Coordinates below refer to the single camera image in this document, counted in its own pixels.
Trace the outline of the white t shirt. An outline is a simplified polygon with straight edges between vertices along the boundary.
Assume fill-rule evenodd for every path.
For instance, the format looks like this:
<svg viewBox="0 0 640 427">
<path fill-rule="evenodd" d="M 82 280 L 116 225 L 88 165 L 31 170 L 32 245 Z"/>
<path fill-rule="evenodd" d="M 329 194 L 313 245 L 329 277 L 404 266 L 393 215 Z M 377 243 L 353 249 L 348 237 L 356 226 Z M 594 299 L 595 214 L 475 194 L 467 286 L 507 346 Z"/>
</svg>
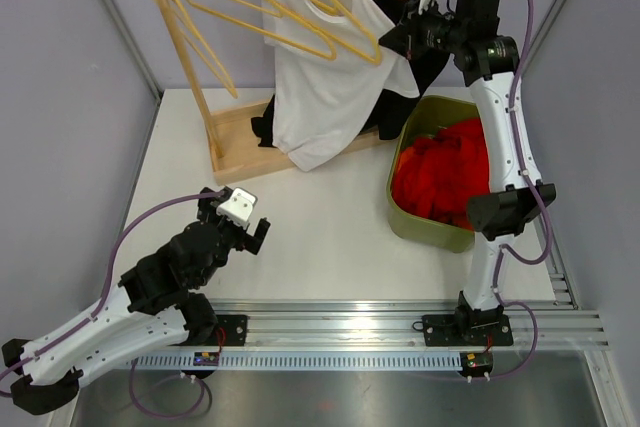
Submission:
<svg viewBox="0 0 640 427">
<path fill-rule="evenodd" d="M 300 170 L 310 171 L 354 140 L 382 91 L 415 98 L 419 90 L 405 58 L 374 49 L 394 25 L 374 0 L 340 0 L 349 16 L 325 13 L 313 0 L 277 1 L 339 39 L 335 59 L 325 60 L 317 53 L 327 46 L 311 31 L 288 18 L 264 18 L 267 29 L 313 50 L 273 44 L 273 144 Z"/>
</svg>

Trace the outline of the red t shirt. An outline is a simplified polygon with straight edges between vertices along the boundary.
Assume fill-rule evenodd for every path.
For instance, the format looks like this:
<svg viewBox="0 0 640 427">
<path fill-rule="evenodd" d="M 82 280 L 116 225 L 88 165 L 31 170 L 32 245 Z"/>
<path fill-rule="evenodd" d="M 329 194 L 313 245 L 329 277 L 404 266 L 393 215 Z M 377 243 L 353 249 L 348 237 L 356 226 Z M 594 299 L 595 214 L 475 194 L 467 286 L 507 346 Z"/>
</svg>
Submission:
<svg viewBox="0 0 640 427">
<path fill-rule="evenodd" d="M 464 158 L 435 141 L 419 136 L 410 145 L 416 158 L 400 173 L 394 171 L 391 195 L 403 211 L 417 217 L 471 230 L 470 198 L 489 192 L 489 160 Z"/>
<path fill-rule="evenodd" d="M 441 129 L 435 136 L 439 146 L 454 150 L 464 158 L 487 156 L 483 127 L 478 118 L 455 123 Z"/>
</svg>

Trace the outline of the yellow hanger of front red shirt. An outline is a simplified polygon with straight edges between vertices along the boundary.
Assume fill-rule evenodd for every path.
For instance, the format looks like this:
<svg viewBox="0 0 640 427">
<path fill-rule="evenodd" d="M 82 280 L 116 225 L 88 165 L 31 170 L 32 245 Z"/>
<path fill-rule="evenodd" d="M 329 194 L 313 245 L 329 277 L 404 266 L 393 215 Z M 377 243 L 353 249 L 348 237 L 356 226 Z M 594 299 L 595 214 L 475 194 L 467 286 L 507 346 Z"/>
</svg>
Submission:
<svg viewBox="0 0 640 427">
<path fill-rule="evenodd" d="M 300 26 L 303 30 L 308 31 L 314 34 L 316 37 L 318 37 L 325 44 L 326 50 L 318 50 L 318 49 L 312 48 L 306 44 L 296 41 L 295 39 L 291 39 L 290 37 L 281 35 L 273 30 L 269 30 L 265 27 L 258 27 L 256 25 L 247 23 L 236 17 L 232 17 L 228 14 L 225 14 L 218 10 L 214 10 L 213 8 L 207 7 L 206 5 L 198 3 L 194 0 L 186 0 L 186 1 L 191 7 L 194 7 L 197 10 L 205 12 L 211 16 L 226 20 L 240 27 L 244 27 L 250 31 L 261 34 L 264 37 L 273 39 L 282 44 L 288 45 L 295 49 L 311 54 L 315 57 L 318 57 L 327 61 L 333 61 L 337 57 L 337 51 L 336 51 L 335 45 L 320 28 L 314 26 L 305 18 L 301 17 L 296 12 L 290 10 L 289 8 L 287 8 L 285 5 L 281 4 L 277 0 L 259 0 L 258 4 L 251 3 L 248 0 L 228 0 L 228 1 L 235 2 L 253 11 L 260 12 L 261 14 L 264 14 L 267 17 L 272 17 L 279 20 L 285 20 L 285 19 L 290 20 L 294 24 L 297 24 L 298 26 Z"/>
</svg>

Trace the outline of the yellow hanger of orange shirt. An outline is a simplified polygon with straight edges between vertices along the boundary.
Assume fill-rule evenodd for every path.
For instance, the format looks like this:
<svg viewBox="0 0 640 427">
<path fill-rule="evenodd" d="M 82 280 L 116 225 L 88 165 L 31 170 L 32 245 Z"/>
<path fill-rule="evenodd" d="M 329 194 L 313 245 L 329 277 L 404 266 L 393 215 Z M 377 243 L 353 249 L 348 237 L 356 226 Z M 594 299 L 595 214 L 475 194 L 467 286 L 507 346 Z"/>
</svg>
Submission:
<svg viewBox="0 0 640 427">
<path fill-rule="evenodd" d="M 154 0 L 154 2 L 165 22 L 192 91 L 201 91 L 201 84 L 190 56 L 191 53 L 195 53 L 227 93 L 236 99 L 238 92 L 231 75 L 199 31 L 182 1 Z"/>
</svg>

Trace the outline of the orange t shirt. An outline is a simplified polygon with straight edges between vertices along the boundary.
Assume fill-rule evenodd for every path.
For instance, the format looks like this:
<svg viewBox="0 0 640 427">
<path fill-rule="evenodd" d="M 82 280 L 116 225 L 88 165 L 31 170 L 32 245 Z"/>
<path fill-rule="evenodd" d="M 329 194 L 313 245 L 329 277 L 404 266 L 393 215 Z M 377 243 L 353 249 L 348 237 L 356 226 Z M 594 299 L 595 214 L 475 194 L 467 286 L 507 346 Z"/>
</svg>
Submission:
<svg viewBox="0 0 640 427">
<path fill-rule="evenodd" d="M 396 173 L 400 173 L 408 164 L 411 164 L 416 158 L 416 150 L 413 146 L 410 146 L 403 150 L 396 162 Z"/>
</svg>

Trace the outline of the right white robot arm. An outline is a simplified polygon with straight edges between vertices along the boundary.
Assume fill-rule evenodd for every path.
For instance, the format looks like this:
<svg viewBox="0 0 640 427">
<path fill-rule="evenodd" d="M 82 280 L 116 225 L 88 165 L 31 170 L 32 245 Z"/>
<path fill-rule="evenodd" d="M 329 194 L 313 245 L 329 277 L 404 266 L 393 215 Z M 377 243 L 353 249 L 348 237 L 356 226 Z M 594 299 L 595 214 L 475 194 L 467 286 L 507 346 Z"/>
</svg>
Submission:
<svg viewBox="0 0 640 427">
<path fill-rule="evenodd" d="M 379 43 L 408 57 L 446 52 L 477 107 L 488 150 L 489 191 L 470 199 L 475 232 L 469 278 L 450 314 L 426 314 L 415 330 L 428 347 L 510 346 L 513 336 L 501 297 L 502 266 L 516 238 L 556 198 L 529 147 L 520 100 L 523 59 L 516 42 L 498 33 L 500 0 L 457 0 L 451 14 L 410 6 Z"/>
</svg>

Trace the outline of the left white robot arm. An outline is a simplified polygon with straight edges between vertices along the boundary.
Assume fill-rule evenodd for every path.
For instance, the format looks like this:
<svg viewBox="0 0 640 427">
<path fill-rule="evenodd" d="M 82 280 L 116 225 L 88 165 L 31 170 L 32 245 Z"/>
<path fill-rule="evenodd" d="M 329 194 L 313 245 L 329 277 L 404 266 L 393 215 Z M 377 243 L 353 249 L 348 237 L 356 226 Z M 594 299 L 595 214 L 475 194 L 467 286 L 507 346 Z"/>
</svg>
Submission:
<svg viewBox="0 0 640 427">
<path fill-rule="evenodd" d="M 259 253 L 270 223 L 251 229 L 254 194 L 228 186 L 186 196 L 195 221 L 120 277 L 110 262 L 99 299 L 54 331 L 1 348 L 1 375 L 16 378 L 1 395 L 34 415 L 53 412 L 115 368 L 167 346 L 214 348 L 219 361 L 236 344 L 236 324 L 220 321 L 201 293 L 232 252 Z"/>
</svg>

